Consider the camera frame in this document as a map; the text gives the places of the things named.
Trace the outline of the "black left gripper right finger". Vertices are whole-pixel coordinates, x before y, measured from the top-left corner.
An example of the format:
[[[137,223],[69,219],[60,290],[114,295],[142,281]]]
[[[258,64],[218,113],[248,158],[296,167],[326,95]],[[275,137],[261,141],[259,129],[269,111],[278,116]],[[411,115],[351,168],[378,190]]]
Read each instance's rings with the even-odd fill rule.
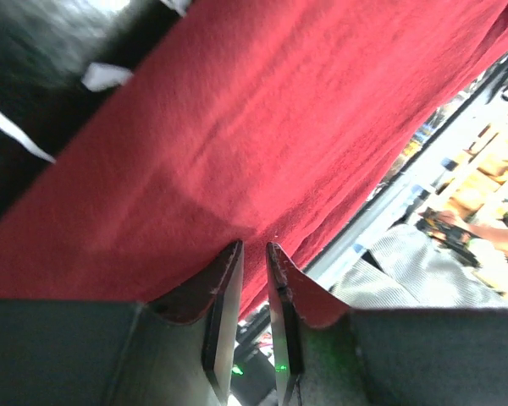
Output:
[[[282,405],[508,405],[508,308],[359,310],[266,248]]]

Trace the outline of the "dark red t-shirt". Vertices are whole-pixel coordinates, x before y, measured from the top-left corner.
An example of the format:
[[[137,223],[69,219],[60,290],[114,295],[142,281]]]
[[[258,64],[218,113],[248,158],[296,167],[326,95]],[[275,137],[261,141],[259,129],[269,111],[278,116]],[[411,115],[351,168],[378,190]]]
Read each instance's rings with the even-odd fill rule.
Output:
[[[508,49],[508,1],[197,1],[0,220],[0,298],[150,301],[229,242],[303,266]]]

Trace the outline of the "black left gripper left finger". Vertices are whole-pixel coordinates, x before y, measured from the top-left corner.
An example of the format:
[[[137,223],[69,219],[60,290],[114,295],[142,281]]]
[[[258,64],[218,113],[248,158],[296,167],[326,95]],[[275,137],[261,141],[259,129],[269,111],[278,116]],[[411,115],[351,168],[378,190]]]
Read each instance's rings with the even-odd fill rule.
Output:
[[[0,405],[224,405],[243,244],[148,304],[0,299]]]

